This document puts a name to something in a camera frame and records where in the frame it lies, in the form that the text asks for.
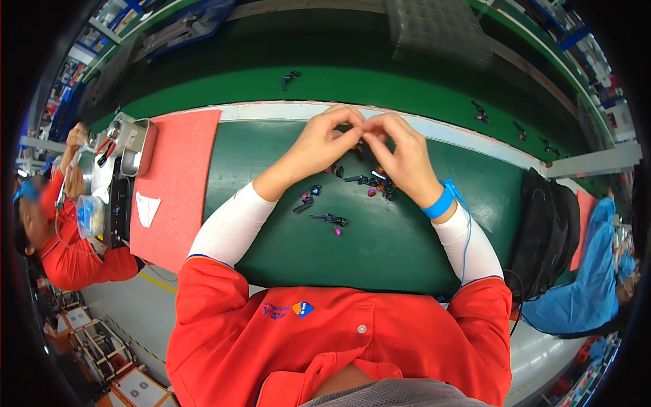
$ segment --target woman in red jacket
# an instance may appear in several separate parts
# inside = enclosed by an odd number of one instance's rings
[[[336,132],[343,122],[353,128]],[[277,287],[249,298],[233,267],[276,202],[362,137],[438,234],[461,282],[448,308],[431,296],[345,287]],[[181,404],[502,405],[511,292],[486,235],[454,196],[436,179],[425,138],[400,116],[365,120],[336,105],[313,117],[276,164],[210,216],[179,272],[167,373]]]
[[[32,266],[42,265],[48,279],[61,290],[81,290],[93,283],[128,280],[144,266],[128,247],[107,249],[95,238],[79,237],[75,203],[84,193],[85,185],[81,169],[70,162],[86,134],[82,123],[70,130],[61,165],[47,186],[40,187],[30,179],[14,196],[16,249]],[[61,171],[66,173],[66,199],[57,214],[55,204],[64,184]]]

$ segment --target person's left hand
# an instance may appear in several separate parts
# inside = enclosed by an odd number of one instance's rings
[[[364,116],[356,109],[343,104],[330,107],[307,123],[292,148],[278,160],[298,182],[319,173],[350,150],[362,136]],[[338,124],[353,126],[346,133],[335,130]]]
[[[74,203],[77,203],[77,198],[86,192],[86,184],[84,184],[83,174],[78,165],[69,165],[66,168],[63,192]]]

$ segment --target red pliers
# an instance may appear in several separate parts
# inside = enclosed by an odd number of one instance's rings
[[[100,144],[100,146],[97,148],[97,153],[102,151],[102,149],[104,148],[104,146],[106,146],[106,144],[109,145],[108,148],[102,154],[100,159],[97,160],[97,165],[99,165],[100,168],[102,168],[104,164],[106,164],[106,160],[108,160],[108,158],[111,156],[111,153],[115,150],[115,143],[113,142],[113,140],[107,138],[106,140],[102,141],[102,144]]]

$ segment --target green workbench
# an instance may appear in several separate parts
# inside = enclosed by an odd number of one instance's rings
[[[563,156],[587,146],[576,119],[547,90],[512,64],[495,58],[485,72],[430,55],[395,59],[386,16],[352,10],[294,10],[230,21],[211,39],[162,55],[128,71],[106,99],[84,112],[101,131],[119,102],[133,117],[258,100],[320,100],[372,105],[476,130],[544,161],[540,137]],[[281,78],[301,76],[280,91]],[[563,86],[576,97],[571,86]],[[475,119],[479,100],[490,123]],[[527,130],[518,139],[513,122]],[[204,218],[271,165],[294,142],[304,122],[220,123],[206,188]],[[463,148],[429,141],[439,178],[453,178],[473,217],[484,228],[503,266],[520,218],[523,169]],[[352,153],[341,160],[346,176],[369,175],[374,166]],[[579,183],[593,192],[590,183]],[[323,185],[313,208],[292,209],[313,184]],[[421,292],[449,298],[458,287],[436,232],[406,196],[389,203],[368,188],[319,174],[291,188],[237,268],[250,283],[350,286]],[[350,220],[335,236],[330,224],[309,214],[329,212]]]
[[[305,122],[226,122],[217,128],[204,203],[204,220],[233,193],[273,164],[296,140]],[[452,145],[428,140],[434,171],[453,178],[473,217],[484,229],[501,263],[510,253],[520,219],[524,170]],[[374,163],[354,152],[339,164],[344,177],[370,176]],[[295,214],[301,194],[323,187],[314,205]],[[254,285],[344,286],[369,291],[443,295],[459,285],[436,231],[402,192],[394,201],[368,186],[346,183],[331,173],[314,175],[291,187],[236,269]],[[333,226],[310,214],[332,213],[350,220],[336,236]]]

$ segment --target metal tray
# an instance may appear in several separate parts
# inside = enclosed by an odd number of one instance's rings
[[[142,152],[135,152],[128,148],[125,148],[122,152],[120,172],[124,176],[144,175],[149,171],[158,136],[158,128],[151,120],[141,119],[135,121],[134,124],[146,128],[145,141],[143,142]]]

